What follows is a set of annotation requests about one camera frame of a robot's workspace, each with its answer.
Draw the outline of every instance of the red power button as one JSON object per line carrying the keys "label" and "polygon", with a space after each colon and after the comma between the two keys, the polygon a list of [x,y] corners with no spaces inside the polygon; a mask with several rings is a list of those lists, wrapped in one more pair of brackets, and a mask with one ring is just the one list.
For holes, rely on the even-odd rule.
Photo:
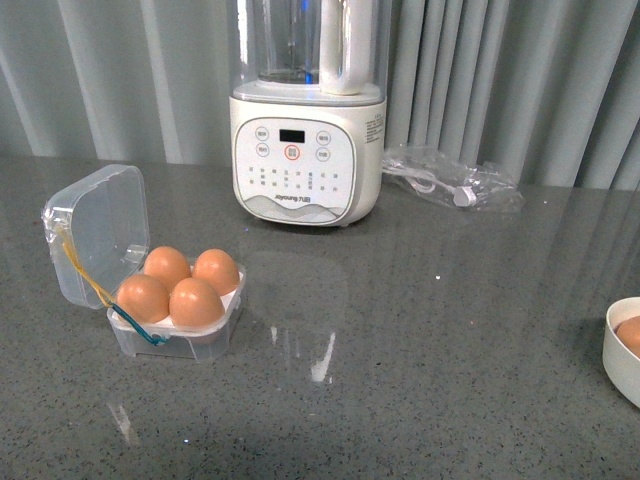
{"label": "red power button", "polygon": [[300,149],[295,145],[287,145],[284,149],[284,156],[289,160],[297,160],[300,157]]}

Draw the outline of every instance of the countertop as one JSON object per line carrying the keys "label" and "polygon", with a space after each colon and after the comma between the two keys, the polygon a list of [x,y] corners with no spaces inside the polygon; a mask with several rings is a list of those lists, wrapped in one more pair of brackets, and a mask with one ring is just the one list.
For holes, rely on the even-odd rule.
{"label": "countertop", "polygon": [[347,228],[271,224],[231,170],[140,163],[151,247],[246,267],[215,363],[122,354],[58,287],[41,209],[105,163],[0,159],[0,477],[639,478],[602,366],[640,292],[640,197],[522,187],[459,212],[384,184]]}

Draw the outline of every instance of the bowl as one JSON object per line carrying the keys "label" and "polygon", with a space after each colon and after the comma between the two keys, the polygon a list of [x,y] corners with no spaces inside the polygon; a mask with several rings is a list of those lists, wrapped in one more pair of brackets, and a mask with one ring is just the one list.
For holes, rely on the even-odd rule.
{"label": "bowl", "polygon": [[615,331],[625,320],[640,315],[640,297],[618,300],[607,310],[602,363],[611,382],[640,408],[640,358],[620,341]]}

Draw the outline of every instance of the curtain fold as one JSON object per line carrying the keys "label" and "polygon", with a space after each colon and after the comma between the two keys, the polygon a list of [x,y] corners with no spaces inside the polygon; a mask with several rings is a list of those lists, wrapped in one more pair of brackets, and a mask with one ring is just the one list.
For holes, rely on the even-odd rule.
{"label": "curtain fold", "polygon": [[[639,0],[403,0],[387,145],[636,189]],[[0,0],[0,155],[230,164],[226,2]]]}

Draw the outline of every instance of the button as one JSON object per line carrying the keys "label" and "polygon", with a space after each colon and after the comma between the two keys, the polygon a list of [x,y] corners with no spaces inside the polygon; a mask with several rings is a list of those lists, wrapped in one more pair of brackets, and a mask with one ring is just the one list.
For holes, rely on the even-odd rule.
{"label": "button", "polygon": [[295,145],[288,145],[284,149],[284,156],[289,160],[297,160],[300,157],[300,149]]}
{"label": "button", "polygon": [[328,148],[322,147],[316,151],[316,158],[321,162],[326,162],[327,160],[329,160],[329,157],[331,157],[331,152]]}
{"label": "button", "polygon": [[269,130],[264,127],[256,128],[256,138],[264,142],[267,138],[269,138]]}
{"label": "button", "polygon": [[269,155],[269,146],[266,143],[259,143],[256,147],[256,153],[261,157]]}
{"label": "button", "polygon": [[329,142],[331,141],[331,135],[329,135],[329,132],[318,132],[318,135],[316,135],[316,141],[320,144],[320,145],[329,145]]}

